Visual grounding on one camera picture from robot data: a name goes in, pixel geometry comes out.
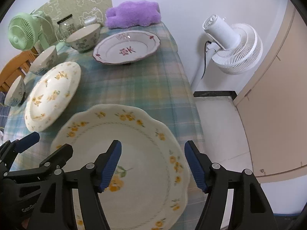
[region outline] glass jar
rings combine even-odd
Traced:
[[[70,14],[62,20],[58,21],[59,33],[64,41],[74,32],[76,32],[75,21],[73,15]]]

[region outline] door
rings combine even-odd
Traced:
[[[277,57],[237,108],[255,176],[307,167],[307,27],[298,12]]]

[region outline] table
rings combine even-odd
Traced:
[[[75,113],[100,103],[136,106],[151,117],[165,123],[183,148],[193,140],[203,152],[204,136],[198,111],[177,54],[177,45],[163,23],[149,27],[133,27],[156,34],[161,46],[158,51],[138,62],[119,66],[103,65],[92,57],[92,51],[78,53],[64,46],[58,51],[58,63],[75,61],[81,67],[81,80],[76,94],[62,115],[48,129],[40,132],[40,142],[19,154],[11,170],[38,167],[50,153],[50,144],[59,129]],[[101,29],[100,40],[123,29]],[[26,99],[19,107],[12,107],[4,130],[4,141],[20,139],[30,132],[24,121],[29,93],[41,77],[28,73],[25,77]],[[172,230],[194,229],[205,204],[206,195],[191,179],[188,205]]]

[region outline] oval plate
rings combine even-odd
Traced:
[[[81,77],[76,62],[64,62],[49,70],[31,91],[25,110],[29,131],[43,131],[62,114],[74,96]]]
[[[168,127],[140,108],[99,104],[80,112],[61,128],[51,153],[62,144],[73,146],[63,167],[78,170],[106,152],[112,141],[122,155],[111,183],[98,194],[112,230],[168,230],[187,205],[189,169]],[[78,190],[73,191],[78,229],[84,229]]]
[[[147,31],[130,30],[111,35],[97,44],[95,60],[109,65],[121,65],[144,59],[158,50],[160,39]]]

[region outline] white tile floor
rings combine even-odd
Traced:
[[[245,131],[230,97],[195,98],[205,137],[205,154],[227,170],[253,170]],[[222,227],[229,223],[233,190],[228,190]]]

